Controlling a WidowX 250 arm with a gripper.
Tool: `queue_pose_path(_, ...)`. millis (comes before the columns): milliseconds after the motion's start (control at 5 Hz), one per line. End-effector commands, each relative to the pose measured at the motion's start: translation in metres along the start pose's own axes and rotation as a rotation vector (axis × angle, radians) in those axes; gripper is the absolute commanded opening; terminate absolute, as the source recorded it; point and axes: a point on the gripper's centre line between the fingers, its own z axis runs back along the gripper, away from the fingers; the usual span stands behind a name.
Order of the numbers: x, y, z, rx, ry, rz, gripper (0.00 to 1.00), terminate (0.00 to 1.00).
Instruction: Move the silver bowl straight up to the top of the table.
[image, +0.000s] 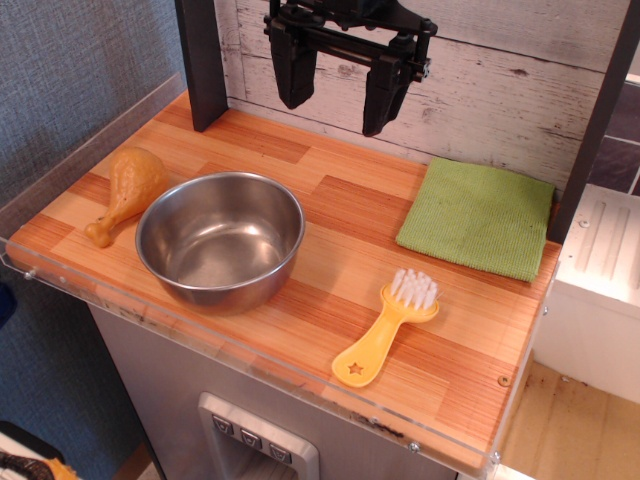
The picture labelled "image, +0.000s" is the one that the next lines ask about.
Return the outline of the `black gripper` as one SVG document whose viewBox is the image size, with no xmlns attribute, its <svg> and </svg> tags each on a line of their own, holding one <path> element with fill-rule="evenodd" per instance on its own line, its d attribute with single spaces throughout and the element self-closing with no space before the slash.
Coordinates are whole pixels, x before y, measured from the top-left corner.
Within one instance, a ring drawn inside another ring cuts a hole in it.
<svg viewBox="0 0 640 480">
<path fill-rule="evenodd" d="M 271 1 L 264 23 L 279 98 L 288 109 L 314 94 L 319 53 L 371 67 L 366 137 L 396 119 L 413 79 L 426 78 L 429 42 L 438 30 L 399 1 Z"/>
</svg>

